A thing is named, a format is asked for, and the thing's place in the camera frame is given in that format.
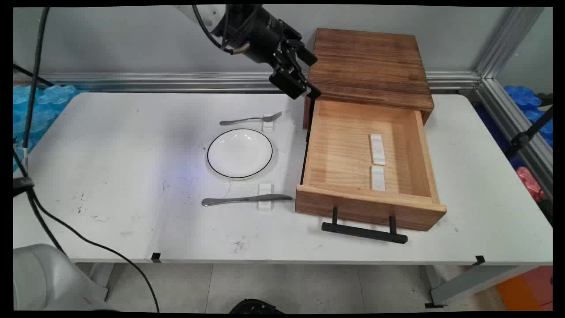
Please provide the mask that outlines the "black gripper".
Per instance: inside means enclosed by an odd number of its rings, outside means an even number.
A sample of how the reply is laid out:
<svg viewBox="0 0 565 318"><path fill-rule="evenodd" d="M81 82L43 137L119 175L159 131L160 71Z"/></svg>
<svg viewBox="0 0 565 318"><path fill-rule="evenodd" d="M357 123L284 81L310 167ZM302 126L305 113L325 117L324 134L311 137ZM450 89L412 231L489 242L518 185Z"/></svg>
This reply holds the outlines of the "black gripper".
<svg viewBox="0 0 565 318"><path fill-rule="evenodd" d="M291 99L317 99L322 92L305 80L293 66L294 51L307 66L318 58L305 46L302 34L281 19L275 18L261 5L228 5L215 28L221 38L220 50L231 55L244 54L256 63L278 67L269 81Z"/></svg>

